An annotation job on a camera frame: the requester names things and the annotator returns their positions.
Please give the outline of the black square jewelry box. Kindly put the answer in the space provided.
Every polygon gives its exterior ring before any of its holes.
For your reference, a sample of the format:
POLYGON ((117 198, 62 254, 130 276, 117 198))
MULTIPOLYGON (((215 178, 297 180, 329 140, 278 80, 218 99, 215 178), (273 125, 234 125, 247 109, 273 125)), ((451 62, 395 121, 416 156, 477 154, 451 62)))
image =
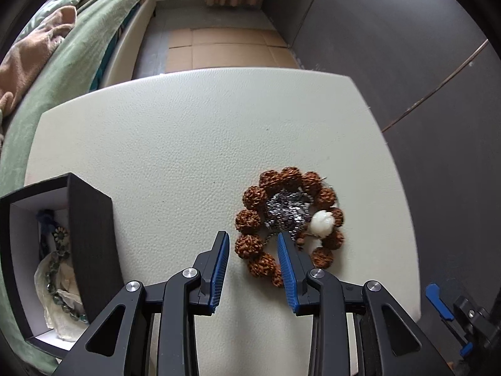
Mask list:
POLYGON ((1 264, 23 339, 64 358, 124 285, 111 198, 73 173, 5 195, 1 264))

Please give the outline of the flattened cardboard sheets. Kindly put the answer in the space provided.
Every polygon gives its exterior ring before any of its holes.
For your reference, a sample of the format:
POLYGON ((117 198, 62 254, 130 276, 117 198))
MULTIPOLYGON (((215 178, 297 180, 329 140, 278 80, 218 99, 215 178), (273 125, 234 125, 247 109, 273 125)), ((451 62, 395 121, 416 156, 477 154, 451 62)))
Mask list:
POLYGON ((275 30, 210 27, 169 33, 167 73, 219 67, 297 69, 299 65, 275 30))

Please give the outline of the clear plastic pouch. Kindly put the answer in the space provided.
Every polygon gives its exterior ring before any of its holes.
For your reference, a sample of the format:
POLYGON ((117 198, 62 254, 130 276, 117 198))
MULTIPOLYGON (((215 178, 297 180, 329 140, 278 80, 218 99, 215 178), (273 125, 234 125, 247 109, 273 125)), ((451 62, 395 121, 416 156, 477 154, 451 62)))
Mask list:
POLYGON ((39 263, 34 284, 47 328, 55 331, 59 340, 76 342, 87 329, 89 321, 71 259, 51 252, 39 263))

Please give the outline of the pink fleece blanket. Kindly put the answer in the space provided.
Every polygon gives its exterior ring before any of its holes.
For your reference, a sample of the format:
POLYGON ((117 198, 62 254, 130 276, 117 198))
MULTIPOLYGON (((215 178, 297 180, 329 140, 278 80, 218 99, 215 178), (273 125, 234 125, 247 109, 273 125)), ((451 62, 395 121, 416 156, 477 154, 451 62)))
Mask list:
POLYGON ((76 8, 56 9, 36 29, 15 43, 1 63, 1 115, 15 110, 56 49, 75 27, 76 8))

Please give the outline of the bed with green sheet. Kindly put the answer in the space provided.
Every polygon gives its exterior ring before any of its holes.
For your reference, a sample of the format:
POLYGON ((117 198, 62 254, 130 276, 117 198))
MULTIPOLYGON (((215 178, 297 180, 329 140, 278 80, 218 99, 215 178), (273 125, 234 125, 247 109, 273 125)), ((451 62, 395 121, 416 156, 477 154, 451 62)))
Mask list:
POLYGON ((1 194, 23 187, 42 114, 97 89, 119 34, 144 0, 82 0, 75 27, 7 117, 1 115, 1 194))

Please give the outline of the white carved pendant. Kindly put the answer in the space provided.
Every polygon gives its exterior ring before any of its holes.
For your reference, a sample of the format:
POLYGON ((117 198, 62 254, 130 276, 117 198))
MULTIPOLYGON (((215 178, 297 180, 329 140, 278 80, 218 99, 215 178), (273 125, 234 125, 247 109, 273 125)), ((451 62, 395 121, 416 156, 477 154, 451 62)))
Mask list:
POLYGON ((330 211, 317 211, 309 222, 309 232, 317 238, 326 238, 334 230, 335 218, 330 211))

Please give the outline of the white leather ottoman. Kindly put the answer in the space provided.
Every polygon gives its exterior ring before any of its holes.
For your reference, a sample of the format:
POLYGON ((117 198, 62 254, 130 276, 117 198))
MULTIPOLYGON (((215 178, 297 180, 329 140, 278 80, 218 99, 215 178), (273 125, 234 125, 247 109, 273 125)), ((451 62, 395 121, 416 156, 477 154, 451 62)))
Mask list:
POLYGON ((418 319, 414 229, 394 160, 345 76, 277 68, 176 72, 46 111, 25 173, 67 172, 114 206, 125 280, 155 284, 191 265, 219 231, 237 237, 241 197, 267 170, 316 171, 345 215, 331 272, 380 281, 418 319))

